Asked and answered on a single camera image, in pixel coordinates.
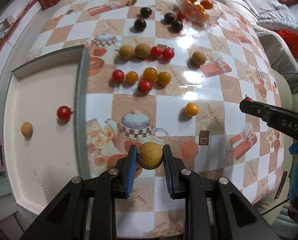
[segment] cable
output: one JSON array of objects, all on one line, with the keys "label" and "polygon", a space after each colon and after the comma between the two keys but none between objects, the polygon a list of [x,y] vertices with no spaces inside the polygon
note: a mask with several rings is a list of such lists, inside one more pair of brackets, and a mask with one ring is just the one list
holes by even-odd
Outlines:
[{"label": "cable", "polygon": [[279,207],[280,205],[286,203],[287,201],[289,201],[289,198],[284,200],[283,202],[279,203],[278,205],[274,206],[273,208],[269,209],[268,211],[266,211],[265,213],[262,214],[263,215],[266,215],[267,213],[269,213],[270,211],[274,210],[275,208]]}]

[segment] cherry tomato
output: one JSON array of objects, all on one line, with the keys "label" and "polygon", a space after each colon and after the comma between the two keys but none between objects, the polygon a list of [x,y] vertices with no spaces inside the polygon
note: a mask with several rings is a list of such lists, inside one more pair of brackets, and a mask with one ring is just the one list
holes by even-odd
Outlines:
[{"label": "cherry tomato", "polygon": [[114,82],[121,82],[123,80],[124,76],[125,76],[125,74],[120,69],[116,69],[115,71],[112,72],[112,80]]},{"label": "cherry tomato", "polygon": [[71,109],[67,106],[61,106],[58,108],[57,116],[62,121],[68,121],[71,116]]},{"label": "cherry tomato", "polygon": [[177,20],[182,21],[183,19],[186,19],[187,15],[184,12],[178,12],[177,13]]},{"label": "cherry tomato", "polygon": [[250,97],[248,97],[247,95],[245,96],[245,99],[244,100],[246,100],[246,101],[248,101],[248,102],[253,102],[254,100],[252,100]]},{"label": "cherry tomato", "polygon": [[140,93],[148,93],[152,89],[152,83],[149,80],[141,80],[138,85]]},{"label": "cherry tomato", "polygon": [[164,60],[171,60],[175,55],[175,52],[171,48],[166,48],[162,52],[162,57]]},{"label": "cherry tomato", "polygon": [[152,57],[159,57],[161,55],[161,53],[162,53],[162,50],[157,46],[155,46],[151,49],[151,56]]}]

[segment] table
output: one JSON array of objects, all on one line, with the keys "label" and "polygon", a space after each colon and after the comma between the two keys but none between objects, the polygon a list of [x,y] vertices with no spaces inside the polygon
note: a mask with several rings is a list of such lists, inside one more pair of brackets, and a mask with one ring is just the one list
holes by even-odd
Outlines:
[{"label": "table", "polygon": [[[173,155],[201,176],[226,176],[251,202],[273,191],[282,177],[284,148],[280,132],[256,117],[241,113],[239,102],[281,106],[275,78],[249,22],[221,4],[222,17],[207,29],[186,22],[180,33],[162,19],[177,12],[176,0],[62,0],[31,48],[27,60],[79,44],[88,46],[86,129],[91,176],[96,177],[124,157],[130,144],[146,141],[170,144]],[[147,28],[134,32],[141,7],[151,7]],[[123,44],[147,43],[174,48],[170,62],[122,61]],[[207,62],[194,67],[189,58],[204,52]],[[146,96],[137,84],[111,82],[111,73],[147,67],[168,71],[165,88],[154,85]],[[200,112],[185,119],[181,112],[195,102]],[[153,171],[137,168],[128,200],[117,200],[118,237],[159,237],[181,234],[184,201],[171,200],[161,165]]]}]

